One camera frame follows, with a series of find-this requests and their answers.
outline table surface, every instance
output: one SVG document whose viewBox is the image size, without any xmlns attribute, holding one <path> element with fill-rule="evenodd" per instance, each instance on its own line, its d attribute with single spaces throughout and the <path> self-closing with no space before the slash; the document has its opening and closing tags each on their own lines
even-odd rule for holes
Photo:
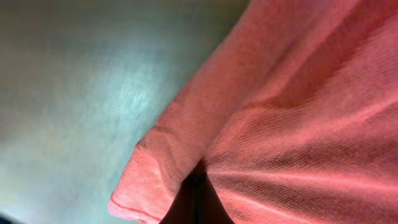
<svg viewBox="0 0 398 224">
<path fill-rule="evenodd" d="M 129 223 L 108 199 L 133 146 L 246 0 L 1 0 L 0 213 Z"/>
</svg>

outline red fabric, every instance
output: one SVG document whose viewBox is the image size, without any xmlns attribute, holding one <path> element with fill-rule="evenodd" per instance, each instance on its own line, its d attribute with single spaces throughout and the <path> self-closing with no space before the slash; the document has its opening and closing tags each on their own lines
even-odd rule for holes
<svg viewBox="0 0 398 224">
<path fill-rule="evenodd" d="M 398 223 L 398 1 L 252 1 L 110 212 L 159 222 L 202 157 L 236 223 Z"/>
</svg>

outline red cloth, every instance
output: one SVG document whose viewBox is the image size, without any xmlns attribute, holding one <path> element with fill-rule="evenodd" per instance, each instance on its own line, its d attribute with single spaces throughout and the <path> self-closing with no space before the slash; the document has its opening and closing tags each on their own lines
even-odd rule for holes
<svg viewBox="0 0 398 224">
<path fill-rule="evenodd" d="M 398 1 L 252 1 L 110 212 L 159 222 L 202 157 L 236 223 L 398 223 Z"/>
</svg>

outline shiny surface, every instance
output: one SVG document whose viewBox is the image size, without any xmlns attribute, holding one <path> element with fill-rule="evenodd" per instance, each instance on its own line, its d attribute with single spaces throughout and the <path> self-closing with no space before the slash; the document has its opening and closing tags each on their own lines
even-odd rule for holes
<svg viewBox="0 0 398 224">
<path fill-rule="evenodd" d="M 108 199 L 133 146 L 246 4 L 0 1 L 0 213 L 128 223 Z"/>
</svg>

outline cloth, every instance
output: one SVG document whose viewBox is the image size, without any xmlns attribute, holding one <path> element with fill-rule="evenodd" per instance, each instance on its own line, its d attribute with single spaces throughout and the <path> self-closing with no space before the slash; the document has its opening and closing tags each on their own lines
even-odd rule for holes
<svg viewBox="0 0 398 224">
<path fill-rule="evenodd" d="M 110 212 L 158 223 L 202 157 L 235 223 L 398 223 L 398 1 L 252 1 Z"/>
</svg>

